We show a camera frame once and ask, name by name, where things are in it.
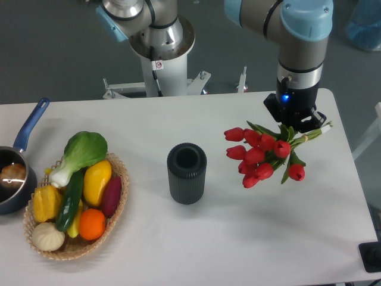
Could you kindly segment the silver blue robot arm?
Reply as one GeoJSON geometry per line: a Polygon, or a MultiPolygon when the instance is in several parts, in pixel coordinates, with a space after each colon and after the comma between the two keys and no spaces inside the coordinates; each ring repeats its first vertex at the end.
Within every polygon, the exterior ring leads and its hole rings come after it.
{"type": "MultiPolygon", "coordinates": [[[[279,46],[276,91],[265,100],[274,120],[304,133],[326,117],[316,97],[332,29],[332,1],[225,1],[227,17],[279,46]]],[[[176,1],[102,1],[96,14],[118,42],[140,57],[146,95],[200,94],[209,74],[187,77],[195,32],[176,1]]]]}

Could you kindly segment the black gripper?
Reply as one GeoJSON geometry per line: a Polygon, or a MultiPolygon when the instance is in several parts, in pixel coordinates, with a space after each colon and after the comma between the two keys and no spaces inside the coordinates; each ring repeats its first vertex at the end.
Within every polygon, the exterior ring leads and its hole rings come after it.
{"type": "Polygon", "coordinates": [[[306,89],[293,89],[289,79],[277,81],[276,94],[270,93],[263,101],[276,122],[300,123],[298,131],[306,133],[322,127],[327,117],[311,110],[316,107],[318,83],[306,89]]]}

